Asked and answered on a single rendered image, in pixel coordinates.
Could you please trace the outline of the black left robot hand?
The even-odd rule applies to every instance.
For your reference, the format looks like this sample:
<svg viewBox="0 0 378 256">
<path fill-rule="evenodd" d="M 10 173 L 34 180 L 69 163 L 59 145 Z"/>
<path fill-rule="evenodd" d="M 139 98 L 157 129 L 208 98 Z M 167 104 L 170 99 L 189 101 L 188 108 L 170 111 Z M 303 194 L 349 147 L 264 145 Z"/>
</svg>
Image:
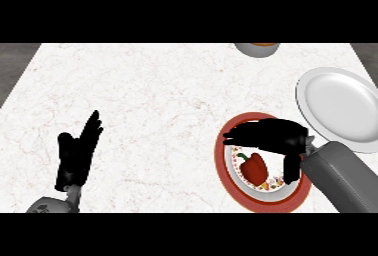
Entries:
<svg viewBox="0 0 378 256">
<path fill-rule="evenodd" d="M 71 185 L 83 186 L 86 184 L 93 153 L 103 131 L 101 125 L 99 111 L 95 110 L 86 122 L 80 137 L 74 138 L 67 132 L 62 132 L 58 136 L 61 163 L 55 189 L 61 192 L 65 192 Z"/>
</svg>

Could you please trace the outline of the plain white plate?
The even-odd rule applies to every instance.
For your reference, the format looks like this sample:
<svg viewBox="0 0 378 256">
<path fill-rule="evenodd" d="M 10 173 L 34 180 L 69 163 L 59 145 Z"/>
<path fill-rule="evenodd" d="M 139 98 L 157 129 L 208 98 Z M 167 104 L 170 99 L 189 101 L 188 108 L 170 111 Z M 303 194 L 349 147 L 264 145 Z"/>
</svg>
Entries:
<svg viewBox="0 0 378 256">
<path fill-rule="evenodd" d="M 309 70 L 298 79 L 295 101 L 316 133 L 357 153 L 378 153 L 378 88 L 334 67 Z"/>
</svg>

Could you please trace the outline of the grey bowl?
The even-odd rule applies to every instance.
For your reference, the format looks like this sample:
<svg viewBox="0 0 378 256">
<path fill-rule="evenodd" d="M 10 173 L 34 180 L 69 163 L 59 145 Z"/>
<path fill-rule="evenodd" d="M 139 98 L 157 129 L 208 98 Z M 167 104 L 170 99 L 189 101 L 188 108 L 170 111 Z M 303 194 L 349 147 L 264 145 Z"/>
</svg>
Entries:
<svg viewBox="0 0 378 256">
<path fill-rule="evenodd" d="M 236 49 L 250 57 L 266 58 L 275 54 L 278 43 L 236 43 Z"/>
</svg>

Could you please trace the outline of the red-rimmed patterned plate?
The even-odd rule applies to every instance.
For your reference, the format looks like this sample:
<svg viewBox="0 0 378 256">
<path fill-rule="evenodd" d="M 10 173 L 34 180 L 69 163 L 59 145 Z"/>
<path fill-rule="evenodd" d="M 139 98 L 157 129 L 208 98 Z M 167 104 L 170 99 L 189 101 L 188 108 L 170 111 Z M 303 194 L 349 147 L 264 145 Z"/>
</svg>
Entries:
<svg viewBox="0 0 378 256">
<path fill-rule="evenodd" d="M 304 203 L 310 192 L 312 182 L 304 174 L 290 185 L 282 178 L 282 159 L 273 161 L 275 155 L 264 157 L 267 181 L 254 186 L 242 176 L 239 166 L 256 152 L 254 148 L 223 145 L 223 134 L 241 123 L 272 118 L 261 112 L 247 112 L 235 116 L 225 124 L 214 147 L 214 162 L 217 174 L 235 201 L 253 212 L 292 212 Z"/>
</svg>

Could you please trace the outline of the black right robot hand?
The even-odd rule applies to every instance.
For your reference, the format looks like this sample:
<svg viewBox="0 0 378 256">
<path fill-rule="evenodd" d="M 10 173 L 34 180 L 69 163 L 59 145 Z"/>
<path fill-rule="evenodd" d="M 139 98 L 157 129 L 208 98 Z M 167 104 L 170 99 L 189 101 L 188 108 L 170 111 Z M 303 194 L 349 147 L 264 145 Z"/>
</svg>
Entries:
<svg viewBox="0 0 378 256">
<path fill-rule="evenodd" d="M 284 181 L 291 184 L 300 178 L 301 155 L 306 153 L 309 129 L 297 122 L 266 118 L 241 123 L 223 134 L 225 145 L 253 147 L 284 158 Z"/>
</svg>

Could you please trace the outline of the red bell pepper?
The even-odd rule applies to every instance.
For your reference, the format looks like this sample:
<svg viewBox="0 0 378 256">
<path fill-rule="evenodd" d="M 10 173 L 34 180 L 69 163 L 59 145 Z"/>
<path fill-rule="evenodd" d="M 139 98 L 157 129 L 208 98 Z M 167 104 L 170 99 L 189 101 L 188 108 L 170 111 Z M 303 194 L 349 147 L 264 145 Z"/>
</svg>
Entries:
<svg viewBox="0 0 378 256">
<path fill-rule="evenodd" d="M 266 163 L 260 154 L 253 153 L 251 156 L 247 156 L 244 153 L 238 153 L 236 156 L 244 159 L 244 163 L 239 166 L 244 178 L 254 186 L 260 186 L 269 177 Z"/>
</svg>

